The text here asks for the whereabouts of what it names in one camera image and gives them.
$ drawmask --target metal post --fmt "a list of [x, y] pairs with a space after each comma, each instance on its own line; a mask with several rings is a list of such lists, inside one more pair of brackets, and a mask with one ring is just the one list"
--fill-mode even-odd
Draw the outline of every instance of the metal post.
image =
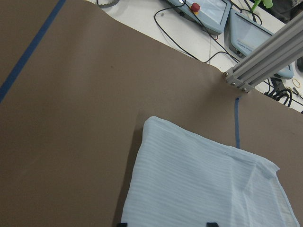
[[249, 92], [303, 56], [303, 12], [267, 39], [226, 74], [226, 82]]

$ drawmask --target blue tape strip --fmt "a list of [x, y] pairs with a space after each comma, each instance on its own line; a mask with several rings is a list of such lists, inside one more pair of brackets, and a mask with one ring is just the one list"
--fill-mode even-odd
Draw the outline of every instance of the blue tape strip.
[[48, 16], [44, 24], [41, 26], [40, 30], [38, 33], [35, 35], [34, 39], [30, 43], [30, 45], [27, 47], [25, 52], [22, 54], [16, 65], [14, 66], [13, 70], [10, 72], [8, 77], [6, 78], [5, 82], [2, 84], [0, 87], [0, 103], [4, 99], [5, 95], [8, 93], [9, 89], [17, 79], [19, 73], [22, 71], [23, 67], [27, 63], [28, 59], [34, 52], [35, 48], [38, 46], [40, 41], [42, 40], [43, 36], [45, 35], [47, 29], [49, 26], [52, 24], [53, 20], [57, 16], [58, 12], [64, 5], [66, 0], [59, 0], [52, 10], [51, 14]]
[[239, 131], [239, 101], [241, 97], [235, 100], [235, 133], [236, 133], [236, 148], [240, 149], [240, 131]]

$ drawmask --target yellow ring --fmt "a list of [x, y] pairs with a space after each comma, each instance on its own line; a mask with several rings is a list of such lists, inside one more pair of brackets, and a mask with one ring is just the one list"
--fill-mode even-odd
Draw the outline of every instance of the yellow ring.
[[292, 81], [293, 81], [293, 84], [294, 84], [297, 88], [300, 88], [300, 87], [301, 87], [301, 84], [300, 84], [300, 82], [299, 82], [297, 79], [293, 78]]

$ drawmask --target light blue device casing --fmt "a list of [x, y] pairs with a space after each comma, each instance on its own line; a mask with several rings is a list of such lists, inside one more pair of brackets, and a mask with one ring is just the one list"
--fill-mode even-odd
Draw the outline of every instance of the light blue device casing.
[[[249, 31], [249, 28], [246, 30], [241, 30], [241, 26], [237, 23], [241, 23], [245, 26], [255, 26], [258, 29], [261, 29], [259, 34], [253, 33], [253, 29]], [[258, 45], [261, 45], [265, 42], [270, 36], [273, 35], [272, 32], [268, 31], [264, 27], [260, 26], [256, 22], [250, 20], [245, 15], [231, 9], [229, 13], [229, 48], [236, 53], [239, 57], [244, 58], [249, 55]], [[245, 39], [240, 38], [240, 34], [245, 36]], [[282, 79], [291, 79], [294, 77], [294, 71], [292, 65], [288, 65], [284, 69], [281, 69], [278, 73], [274, 75], [276, 78]]]
[[[182, 5], [182, 0], [167, 0], [172, 6]], [[201, 9], [196, 15], [203, 25], [207, 28], [210, 34], [219, 35], [224, 31], [224, 27], [228, 18], [231, 4], [227, 0], [187, 0], [186, 4], [191, 6], [193, 3], [200, 5]], [[190, 9], [184, 5], [180, 8], [175, 8], [177, 12], [184, 12], [184, 17], [197, 22], [195, 15]]]

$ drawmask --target device screen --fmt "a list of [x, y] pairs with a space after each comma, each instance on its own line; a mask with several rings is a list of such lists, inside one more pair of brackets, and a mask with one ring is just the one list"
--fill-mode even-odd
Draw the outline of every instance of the device screen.
[[236, 16], [237, 41], [247, 46], [246, 49], [250, 50], [250, 52], [264, 43], [271, 36], [271, 34], [263, 31], [246, 19], [237, 14]]
[[221, 0], [196, 0], [201, 7], [201, 11], [217, 24], [221, 24], [226, 8], [226, 3]]

